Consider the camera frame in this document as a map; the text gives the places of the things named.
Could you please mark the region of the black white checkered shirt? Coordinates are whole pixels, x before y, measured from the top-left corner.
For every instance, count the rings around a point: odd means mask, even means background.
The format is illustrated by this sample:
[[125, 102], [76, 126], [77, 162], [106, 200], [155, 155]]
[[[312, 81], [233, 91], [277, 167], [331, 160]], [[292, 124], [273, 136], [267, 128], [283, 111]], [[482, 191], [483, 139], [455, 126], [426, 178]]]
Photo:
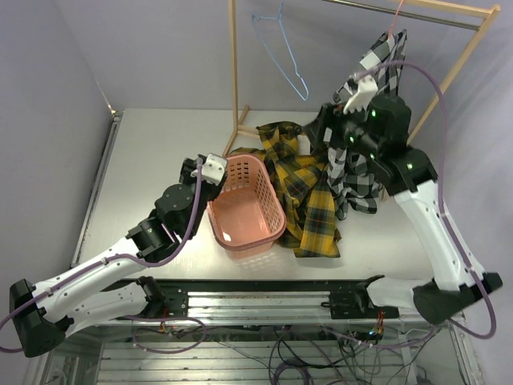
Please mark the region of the black white checkered shirt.
[[[354, 72], [363, 72], [379, 63], [406, 58], [407, 30], [383, 33], [362, 56]], [[328, 185], [333, 195], [335, 215], [344, 220], [353, 209], [360, 213], [375, 214], [381, 185], [370, 171], [364, 156], [348, 148], [328, 149]]]

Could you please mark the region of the pink plastic laundry basket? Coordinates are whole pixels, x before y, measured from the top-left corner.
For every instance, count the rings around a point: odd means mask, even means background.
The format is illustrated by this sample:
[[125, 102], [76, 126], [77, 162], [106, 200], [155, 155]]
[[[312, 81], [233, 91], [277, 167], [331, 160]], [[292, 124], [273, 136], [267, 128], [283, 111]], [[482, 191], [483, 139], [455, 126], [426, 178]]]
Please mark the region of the pink plastic laundry basket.
[[232, 259], [268, 251], [286, 228], [264, 163], [248, 153], [228, 158], [227, 179], [207, 212], [218, 245]]

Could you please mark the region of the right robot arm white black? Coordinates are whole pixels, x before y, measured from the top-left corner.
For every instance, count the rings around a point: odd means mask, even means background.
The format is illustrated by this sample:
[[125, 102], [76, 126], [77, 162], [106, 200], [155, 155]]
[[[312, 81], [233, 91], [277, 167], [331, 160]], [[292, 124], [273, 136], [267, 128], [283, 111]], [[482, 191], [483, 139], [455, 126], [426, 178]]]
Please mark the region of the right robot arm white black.
[[364, 157], [410, 220], [430, 260], [434, 276], [429, 281], [386, 276], [365, 280], [357, 291], [359, 306], [410, 308], [437, 325], [503, 282], [497, 273], [484, 270], [458, 236], [438, 194], [440, 179], [429, 156], [407, 143], [410, 117], [403, 99], [380, 94], [358, 111], [325, 103], [304, 130], [313, 144], [342, 146]]

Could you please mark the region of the wooden clothes rack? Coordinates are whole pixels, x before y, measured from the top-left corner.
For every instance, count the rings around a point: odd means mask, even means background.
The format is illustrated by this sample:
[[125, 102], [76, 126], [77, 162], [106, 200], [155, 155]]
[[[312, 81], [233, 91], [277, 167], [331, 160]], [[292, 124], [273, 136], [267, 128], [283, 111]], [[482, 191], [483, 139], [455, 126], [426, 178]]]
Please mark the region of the wooden clothes rack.
[[[430, 116], [433, 109], [439, 106], [442, 112], [443, 123], [447, 122], [446, 117], [446, 105], [443, 99], [445, 91], [456, 79], [458, 73], [462, 70], [467, 60], [470, 58], [472, 52], [479, 45], [484, 38], [485, 34], [491, 28], [493, 22], [499, 15], [501, 7], [494, 5], [490, 9], [475, 7], [475, 6], [464, 6], [458, 3], [444, 2], [444, 1], [411, 1], [411, 5], [419, 6], [421, 8], [440, 10], [442, 12], [448, 12], [452, 14], [461, 14], [473, 18], [480, 18], [481, 24], [470, 25], [470, 24], [458, 24], [451, 22], [451, 26], [467, 28], [473, 30], [475, 33], [469, 40], [466, 47], [462, 51], [462, 54], [456, 60], [454, 66], [447, 73], [445, 79], [441, 84], [437, 84], [434, 78], [427, 72], [427, 70], [419, 67], [414, 63], [409, 63], [404, 60], [389, 61], [387, 63], [378, 64], [375, 67], [370, 68], [365, 73], [355, 75], [355, 79], [366, 77], [372, 73], [377, 73], [382, 68], [389, 67], [410, 67], [415, 69], [417, 72], [424, 75], [431, 83], [435, 90], [436, 96], [430, 102], [422, 117], [418, 121], [414, 130], [409, 134], [407, 142], [410, 143], [413, 138], [418, 134], [422, 125], [425, 123], [427, 118]], [[232, 148], [235, 139], [239, 135], [255, 137], [257, 130], [251, 127], [244, 126], [244, 120], [249, 112], [249, 106], [245, 106], [243, 110], [239, 109], [239, 87], [238, 87], [238, 63], [237, 63], [237, 40], [236, 40], [236, 3], [234, 1], [228, 2], [228, 24], [230, 32], [230, 44], [231, 44], [231, 60], [232, 60], [232, 113], [233, 113], [233, 132], [230, 139], [225, 147], [224, 154], [228, 153], [228, 150]], [[406, 161], [408, 156], [412, 156], [412, 151], [405, 152], [405, 154], [391, 160], [386, 163], [384, 160], [380, 160], [376, 163], [378, 166], [378, 174], [381, 175], [381, 180], [386, 181], [389, 185], [386, 187], [386, 192], [390, 197], [398, 199], [399, 197], [413, 196], [418, 191], [427, 191], [431, 194], [436, 195], [437, 202], [440, 203], [442, 198], [440, 197], [441, 184], [435, 180], [432, 176], [430, 180], [418, 183], [417, 179], [420, 176], [425, 176], [428, 172], [428, 167], [420, 170], [413, 167], [412, 164]]]

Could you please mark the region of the aluminium rail base frame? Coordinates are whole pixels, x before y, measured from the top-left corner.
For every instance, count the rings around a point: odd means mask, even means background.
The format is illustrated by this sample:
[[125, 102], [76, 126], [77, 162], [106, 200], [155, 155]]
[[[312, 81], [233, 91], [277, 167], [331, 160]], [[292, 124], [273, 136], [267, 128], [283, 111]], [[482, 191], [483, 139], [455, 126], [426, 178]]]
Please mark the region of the aluminium rail base frame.
[[[143, 278], [142, 272], [108, 286], [108, 291], [127, 294], [130, 287]], [[422, 318], [410, 308], [370, 306], [363, 310], [359, 306], [357, 291], [365, 280], [151, 279], [166, 299], [159, 313], [150, 317], [142, 314], [130, 318], [118, 317], [90, 326], [114, 319], [134, 322], [176, 320], [194, 322], [199, 331], [205, 331], [209, 326], [334, 324], [351, 318], [399, 318], [403, 310], [412, 310]]]

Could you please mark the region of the yellow plaid shirt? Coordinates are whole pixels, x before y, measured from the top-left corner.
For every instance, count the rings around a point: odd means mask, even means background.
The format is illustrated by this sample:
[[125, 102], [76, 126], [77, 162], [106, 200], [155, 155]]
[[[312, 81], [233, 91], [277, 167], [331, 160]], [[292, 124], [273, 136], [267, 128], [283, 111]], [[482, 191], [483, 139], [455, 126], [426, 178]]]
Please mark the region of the yellow plaid shirt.
[[298, 258], [339, 258], [341, 234], [328, 185], [327, 147], [300, 154], [302, 126], [290, 121], [257, 130], [262, 149], [239, 147], [232, 154], [251, 153], [264, 162], [285, 213], [285, 231], [277, 243]]

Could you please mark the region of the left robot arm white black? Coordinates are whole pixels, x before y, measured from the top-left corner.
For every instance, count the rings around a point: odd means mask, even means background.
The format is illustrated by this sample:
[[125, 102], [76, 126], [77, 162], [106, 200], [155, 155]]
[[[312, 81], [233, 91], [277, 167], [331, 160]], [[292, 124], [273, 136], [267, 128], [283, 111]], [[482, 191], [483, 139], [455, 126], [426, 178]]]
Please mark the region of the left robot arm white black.
[[148, 217], [114, 245], [53, 278], [15, 282], [10, 287], [10, 313], [1, 324], [13, 323], [21, 346], [2, 351], [34, 358], [97, 322], [159, 313], [166, 299], [150, 277], [137, 280], [127, 294], [107, 288], [179, 255], [196, 235], [208, 203], [220, 194], [227, 165], [226, 158], [215, 154], [185, 159], [179, 183], [167, 187]]

